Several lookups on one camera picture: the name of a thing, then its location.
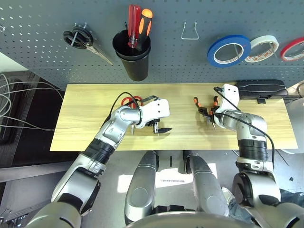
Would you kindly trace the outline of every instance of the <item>black tool case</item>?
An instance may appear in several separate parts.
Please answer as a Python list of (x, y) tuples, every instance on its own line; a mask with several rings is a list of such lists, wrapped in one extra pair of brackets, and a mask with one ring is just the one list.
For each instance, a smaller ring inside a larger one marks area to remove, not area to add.
[(258, 104), (265, 104), (269, 98), (283, 98), (288, 95), (281, 80), (241, 80), (237, 81), (240, 99), (256, 99)]

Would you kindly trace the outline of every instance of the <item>blue tape roll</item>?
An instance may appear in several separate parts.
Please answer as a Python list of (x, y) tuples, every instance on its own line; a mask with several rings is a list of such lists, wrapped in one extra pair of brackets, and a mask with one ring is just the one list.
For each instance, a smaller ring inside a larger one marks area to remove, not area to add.
[[(241, 53), (239, 54), (239, 58), (236, 57), (230, 60), (219, 60), (215, 58), (216, 52), (225, 45), (235, 44), (241, 47)], [(250, 40), (243, 35), (230, 35), (223, 37), (222, 39), (214, 42), (208, 50), (207, 59), (211, 65), (215, 67), (231, 67), (243, 61), (247, 58), (251, 51)]]

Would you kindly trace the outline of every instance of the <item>white tape roll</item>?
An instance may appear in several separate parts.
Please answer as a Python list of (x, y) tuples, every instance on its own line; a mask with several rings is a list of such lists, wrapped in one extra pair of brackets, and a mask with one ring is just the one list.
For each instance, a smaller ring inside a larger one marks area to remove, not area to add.
[(279, 42), (276, 40), (276, 38), (274, 36), (268, 35), (268, 36), (258, 37), (256, 39), (252, 40), (250, 42), (251, 50), (256, 46), (261, 45), (261, 44), (265, 44), (265, 43), (269, 44), (269, 49), (266, 52), (261, 53), (257, 56), (249, 55), (245, 59), (245, 61), (249, 62), (249, 63), (256, 63), (256, 62), (259, 62), (259, 61), (263, 61), (263, 60), (271, 57), (274, 54), (272, 49), (274, 50), (274, 52), (276, 52), (277, 49), (279, 48)]

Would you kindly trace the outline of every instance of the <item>metal hook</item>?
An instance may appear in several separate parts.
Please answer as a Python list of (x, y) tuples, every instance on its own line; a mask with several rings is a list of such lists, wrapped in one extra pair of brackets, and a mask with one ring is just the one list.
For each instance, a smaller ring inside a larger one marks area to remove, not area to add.
[(274, 48), (273, 48), (273, 46), (271, 45), (271, 43), (269, 43), (269, 46), (270, 46), (270, 48), (271, 48), (271, 50), (272, 50), (272, 53), (275, 55), (275, 57), (277, 58), (277, 56), (276, 56), (276, 52), (275, 52), (275, 50), (274, 50)]
[(199, 34), (198, 34), (198, 32), (197, 32), (197, 30), (196, 30), (196, 22), (195, 22), (195, 24), (194, 24), (194, 31), (195, 31), (195, 33), (196, 33), (196, 35), (198, 36), (197, 38), (183, 38), (182, 37), (182, 35), (184, 35), (184, 31), (185, 31), (185, 27), (186, 27), (186, 22), (184, 22), (184, 29), (182, 30), (182, 33), (181, 33), (181, 36), (180, 36), (180, 38), (181, 39), (190, 39), (190, 40), (197, 40), (197, 39), (199, 39), (200, 37), (199, 37)]
[(239, 56), (238, 56), (238, 50), (237, 50), (237, 46), (234, 44), (234, 45), (233, 45), (233, 47), (234, 47), (234, 50), (236, 51), (236, 54), (237, 54), (237, 59), (239, 59)]
[(74, 35), (74, 38), (73, 38), (72, 43), (71, 43), (71, 45), (70, 45), (71, 47), (73, 46), (73, 44), (74, 44), (74, 42), (75, 42), (75, 39), (76, 39), (76, 37), (77, 37), (77, 34), (78, 34), (78, 32), (76, 32), (75, 35)]
[(5, 27), (0, 25), (0, 32), (4, 32), (5, 31)]

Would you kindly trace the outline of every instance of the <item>sneaker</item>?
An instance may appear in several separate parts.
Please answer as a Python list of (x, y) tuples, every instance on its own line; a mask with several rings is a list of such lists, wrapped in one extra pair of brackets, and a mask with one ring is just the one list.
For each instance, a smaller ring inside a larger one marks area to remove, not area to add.
[(231, 192), (229, 189), (227, 189), (227, 188), (225, 188), (225, 187), (222, 187), (222, 192), (223, 192), (224, 197), (225, 197), (225, 199), (226, 199), (227, 205), (229, 205), (229, 203), (230, 203), (233, 199), (235, 199), (234, 195), (232, 194), (232, 192)]

